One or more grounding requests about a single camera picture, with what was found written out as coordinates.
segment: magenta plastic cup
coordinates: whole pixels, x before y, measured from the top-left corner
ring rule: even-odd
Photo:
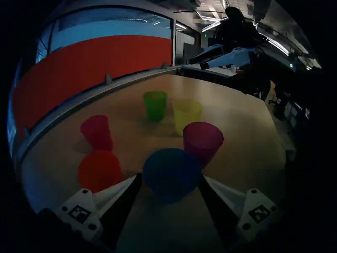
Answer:
[[[183,130],[184,150],[194,155],[204,168],[224,142],[224,135],[216,126],[206,122],[193,122]]]

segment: plastic cup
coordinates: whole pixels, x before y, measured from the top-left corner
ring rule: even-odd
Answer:
[[[143,167],[145,183],[165,202],[177,202],[191,192],[202,176],[198,160],[177,148],[152,154]]]
[[[93,193],[123,181],[119,160],[110,151],[95,151],[87,155],[78,167],[78,180]]]
[[[188,124],[183,131],[184,150],[194,155],[204,168],[224,142],[220,129],[206,122]]]
[[[165,116],[166,92],[147,92],[143,95],[147,116],[152,121],[160,121]]]
[[[88,118],[80,127],[81,133],[92,146],[97,150],[109,150],[113,148],[110,136],[108,117],[105,115],[95,115]]]
[[[173,110],[176,132],[182,136],[185,126],[199,120],[203,106],[196,101],[183,99],[174,103]]]

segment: blue plastic cup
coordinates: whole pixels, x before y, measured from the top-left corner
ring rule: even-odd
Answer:
[[[194,190],[202,176],[199,161],[177,148],[161,149],[152,154],[143,167],[145,183],[165,202],[177,202]]]

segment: red plastic cup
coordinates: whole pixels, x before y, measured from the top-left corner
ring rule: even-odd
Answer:
[[[194,155],[204,168],[224,142],[219,128],[206,122],[193,122],[183,130],[184,150]]]
[[[87,155],[78,167],[78,180],[83,188],[96,193],[123,181],[119,160],[110,151]]]
[[[107,116],[95,115],[88,118],[82,123],[80,130],[95,151],[112,150],[113,143]]]

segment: yellow plastic cup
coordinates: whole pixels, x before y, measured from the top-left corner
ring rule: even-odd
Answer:
[[[185,126],[199,121],[203,106],[196,101],[182,99],[174,103],[173,110],[177,134],[182,136]]]

